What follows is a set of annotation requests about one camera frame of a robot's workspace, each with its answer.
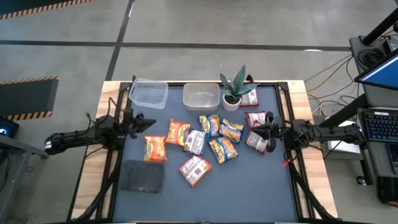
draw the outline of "concrete floor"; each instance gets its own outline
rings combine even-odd
[[[55,11],[0,21],[0,40],[115,42],[128,0],[95,0]],[[349,46],[348,38],[367,34],[396,4],[393,0],[136,0],[125,42]],[[37,147],[54,132],[86,127],[95,114],[113,47],[0,45],[0,81],[59,75],[51,118],[21,121],[18,138]],[[122,48],[113,80],[135,74],[158,80],[232,77],[246,64],[262,80],[305,80],[349,52],[297,50],[214,50]],[[352,77],[358,73],[349,65]],[[306,83],[311,89],[330,69]],[[313,93],[321,96],[345,86],[344,68]],[[356,96],[354,85],[340,94]],[[326,99],[338,100],[339,95]],[[313,110],[318,106],[311,100]],[[331,115],[341,107],[327,105]],[[28,223],[66,219],[83,159],[70,149],[47,161],[34,158],[11,215]],[[339,217],[356,222],[395,223],[396,208],[381,204],[375,187],[356,184],[359,162],[326,160]]]

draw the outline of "white plant pot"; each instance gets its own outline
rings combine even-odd
[[[225,95],[223,95],[223,106],[226,111],[236,111],[239,108],[241,101],[242,101],[242,99],[239,99],[238,103],[232,105],[232,104],[229,104],[227,101],[225,101]]]

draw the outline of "snack bag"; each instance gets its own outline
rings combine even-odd
[[[144,136],[146,143],[144,149],[144,161],[162,162],[166,161],[166,149],[164,147],[165,136]]]
[[[220,117],[218,114],[199,116],[201,130],[207,133],[209,138],[218,136],[218,129],[220,128]]]
[[[224,118],[218,132],[220,135],[229,138],[233,143],[239,144],[242,139],[243,129],[244,125],[231,123]]]
[[[240,106],[258,106],[258,105],[259,105],[259,100],[257,99],[256,88],[254,88],[252,91],[242,96]]]
[[[204,131],[192,130],[185,141],[184,150],[196,155],[202,155],[205,148],[207,133]]]
[[[200,156],[193,156],[184,165],[180,167],[180,173],[185,180],[191,185],[195,186],[197,182],[205,175],[211,168],[211,164]]]
[[[214,139],[209,142],[209,145],[213,150],[219,164],[238,156],[238,152],[235,150],[228,138]]]
[[[184,146],[187,139],[191,124],[176,122],[170,119],[169,135],[167,135],[166,143]]]
[[[253,127],[255,121],[258,121],[260,124],[266,123],[265,111],[250,112],[250,113],[244,112],[244,114],[246,115],[246,120],[248,121],[249,128]]]
[[[253,127],[256,126],[260,126],[260,122],[259,121],[254,121],[254,125]],[[255,150],[259,151],[260,153],[264,154],[266,152],[267,149],[267,145],[268,145],[268,140],[264,140],[262,137],[260,137],[260,135],[249,131],[249,134],[246,138],[245,143],[254,148]]]

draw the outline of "potted plant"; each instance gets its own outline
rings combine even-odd
[[[225,110],[237,110],[241,104],[242,96],[249,93],[256,87],[255,84],[244,84],[245,75],[246,68],[244,65],[231,83],[227,81],[223,74],[220,74],[220,79],[224,85],[223,106]]]

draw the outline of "clear plastic container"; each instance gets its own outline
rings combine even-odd
[[[220,86],[215,83],[187,83],[183,100],[190,111],[214,111],[220,103]]]
[[[137,106],[163,109],[168,95],[167,82],[137,78],[132,84],[129,98]]]

